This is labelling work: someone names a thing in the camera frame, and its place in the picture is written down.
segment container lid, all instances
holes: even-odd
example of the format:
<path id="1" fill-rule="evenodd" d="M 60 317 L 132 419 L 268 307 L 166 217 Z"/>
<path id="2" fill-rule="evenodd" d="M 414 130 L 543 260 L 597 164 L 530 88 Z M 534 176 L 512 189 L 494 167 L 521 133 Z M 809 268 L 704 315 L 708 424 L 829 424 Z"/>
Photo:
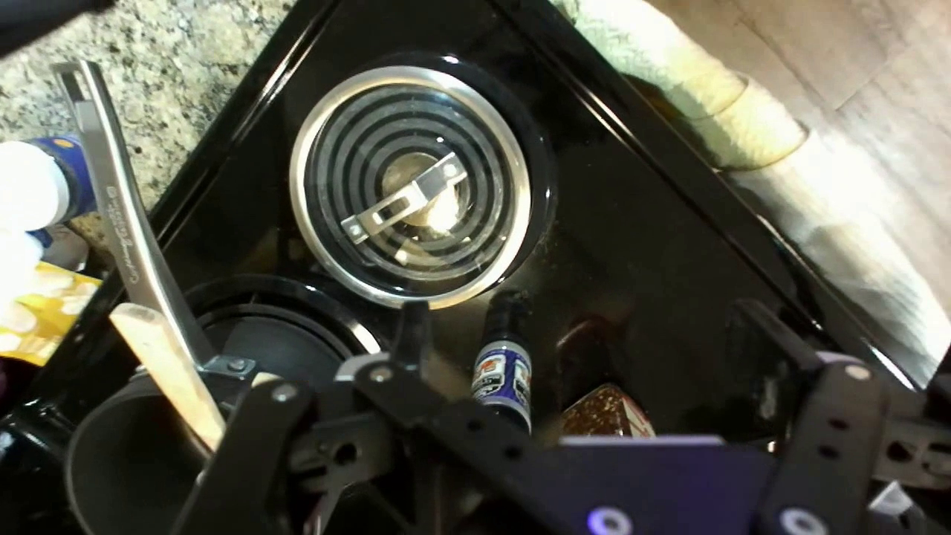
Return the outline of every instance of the container lid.
<path id="1" fill-rule="evenodd" d="M 44 229 L 68 211 L 60 164 L 29 142 L 0 142 L 0 229 Z"/>

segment black stovetop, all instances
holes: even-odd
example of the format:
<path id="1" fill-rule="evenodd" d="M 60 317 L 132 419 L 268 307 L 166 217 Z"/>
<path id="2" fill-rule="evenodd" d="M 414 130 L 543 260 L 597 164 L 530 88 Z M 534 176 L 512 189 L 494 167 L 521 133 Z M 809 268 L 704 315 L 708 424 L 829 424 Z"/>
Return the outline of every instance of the black stovetop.
<path id="1" fill-rule="evenodd" d="M 505 87 L 533 121 L 513 128 L 521 142 L 537 145 L 530 158 L 543 153 L 534 164 L 552 179 L 546 231 L 497 286 L 524 287 L 534 307 L 527 345 L 540 421 L 565 403 L 558 359 L 577 351 L 570 359 L 607 361 L 604 376 L 631 388 L 656 430 L 717 430 L 736 375 L 724 359 L 736 301 L 762 301 L 815 345 L 869 361 L 891 345 L 540 0 L 297 2 L 155 207 L 179 283 L 295 274 L 386 342 L 396 312 L 328 283 L 301 244 L 289 158 L 328 88 L 363 67 L 415 60 L 473 87 L 473 67 Z M 103 317 L 118 298 L 112 275 L 10 419 L 53 466 L 71 428 L 132 372 Z M 463 393 L 488 298 L 433 312 L 433 369 L 448 394 Z M 601 342 L 565 342 L 583 323 L 597 323 Z"/>

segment countertop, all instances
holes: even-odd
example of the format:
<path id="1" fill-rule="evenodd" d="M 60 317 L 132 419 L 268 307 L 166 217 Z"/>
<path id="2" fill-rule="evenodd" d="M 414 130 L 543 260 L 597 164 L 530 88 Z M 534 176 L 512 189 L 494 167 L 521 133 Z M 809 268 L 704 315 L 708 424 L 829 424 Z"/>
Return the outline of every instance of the countertop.
<path id="1" fill-rule="evenodd" d="M 91 60 L 146 205 L 166 189 L 295 0 L 118 0 L 0 60 L 0 139 L 71 133 L 53 64 Z"/>

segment coil heating element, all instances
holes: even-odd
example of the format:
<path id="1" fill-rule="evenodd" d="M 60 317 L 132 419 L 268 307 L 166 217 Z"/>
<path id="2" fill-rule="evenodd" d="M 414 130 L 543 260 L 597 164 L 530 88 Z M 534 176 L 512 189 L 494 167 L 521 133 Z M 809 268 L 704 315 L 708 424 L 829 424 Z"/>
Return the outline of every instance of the coil heating element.
<path id="1" fill-rule="evenodd" d="M 513 260 L 533 213 L 518 136 L 473 87 L 375 67 L 301 128 L 291 197 L 322 265 L 383 307 L 460 302 Z"/>

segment wooden stick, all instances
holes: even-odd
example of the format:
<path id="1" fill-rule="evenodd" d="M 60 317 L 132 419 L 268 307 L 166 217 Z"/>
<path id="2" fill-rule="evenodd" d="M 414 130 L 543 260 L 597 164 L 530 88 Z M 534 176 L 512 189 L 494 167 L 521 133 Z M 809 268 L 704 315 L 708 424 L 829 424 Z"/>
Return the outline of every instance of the wooden stick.
<path id="1" fill-rule="evenodd" d="M 111 312 L 111 321 L 188 428 L 215 452 L 225 421 L 203 382 L 197 361 L 175 345 L 175 336 L 169 336 L 166 317 L 139 302 L 118 302 Z"/>

